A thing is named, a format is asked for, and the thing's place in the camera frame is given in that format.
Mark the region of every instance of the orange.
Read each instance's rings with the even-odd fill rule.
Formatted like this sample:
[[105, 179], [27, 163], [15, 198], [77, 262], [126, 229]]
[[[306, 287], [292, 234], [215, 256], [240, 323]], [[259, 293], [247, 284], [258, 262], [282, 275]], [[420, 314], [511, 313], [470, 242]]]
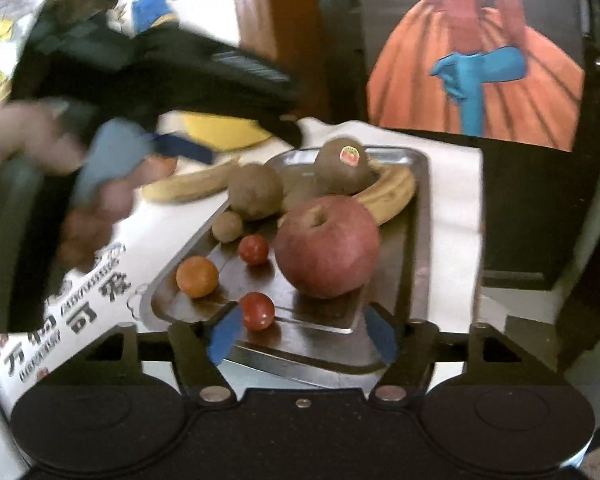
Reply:
[[176, 283], [190, 298], [202, 298], [216, 290], [218, 269], [204, 256], [192, 256], [178, 266]]

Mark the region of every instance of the orange skirt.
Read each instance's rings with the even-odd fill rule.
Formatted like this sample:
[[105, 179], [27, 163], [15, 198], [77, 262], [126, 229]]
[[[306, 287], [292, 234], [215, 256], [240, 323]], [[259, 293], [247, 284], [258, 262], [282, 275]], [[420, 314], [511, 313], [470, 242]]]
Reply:
[[[459, 107], [429, 75], [451, 54], [448, 17], [420, 0], [387, 40], [367, 85], [369, 118], [383, 128], [461, 134]], [[482, 44], [490, 52], [509, 44], [500, 13], [485, 8]], [[484, 137], [571, 151], [578, 126], [584, 70], [538, 31], [526, 28], [523, 79], [485, 83]]]

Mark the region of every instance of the cherry tomato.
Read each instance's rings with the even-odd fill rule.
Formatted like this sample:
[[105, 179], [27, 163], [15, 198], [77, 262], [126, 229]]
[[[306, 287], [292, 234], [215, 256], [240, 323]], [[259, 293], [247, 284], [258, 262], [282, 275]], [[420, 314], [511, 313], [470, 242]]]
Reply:
[[269, 244], [262, 235], [246, 235], [240, 240], [238, 255], [250, 267], [262, 265], [269, 259]]
[[276, 308], [266, 294], [250, 292], [239, 303], [242, 307], [242, 324], [247, 330], [264, 330], [276, 318]]

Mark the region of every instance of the banana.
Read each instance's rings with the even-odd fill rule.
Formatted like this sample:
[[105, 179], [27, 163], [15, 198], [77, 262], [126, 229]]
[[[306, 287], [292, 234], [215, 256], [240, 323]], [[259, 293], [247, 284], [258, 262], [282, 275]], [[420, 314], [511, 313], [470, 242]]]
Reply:
[[416, 179], [413, 172], [402, 164], [382, 164], [369, 160], [369, 166], [378, 173], [378, 180], [354, 195], [382, 225], [402, 211], [413, 198]]
[[169, 176], [142, 186], [140, 195], [148, 202], [192, 202], [225, 189], [229, 174], [238, 166], [238, 158], [232, 158], [208, 170]]

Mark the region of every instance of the apple stem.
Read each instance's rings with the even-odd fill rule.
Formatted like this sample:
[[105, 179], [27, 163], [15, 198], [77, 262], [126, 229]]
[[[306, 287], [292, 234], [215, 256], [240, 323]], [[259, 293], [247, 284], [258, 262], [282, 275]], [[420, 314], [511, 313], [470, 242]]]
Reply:
[[321, 206], [312, 207], [304, 215], [304, 224], [307, 228], [319, 227], [327, 221]]

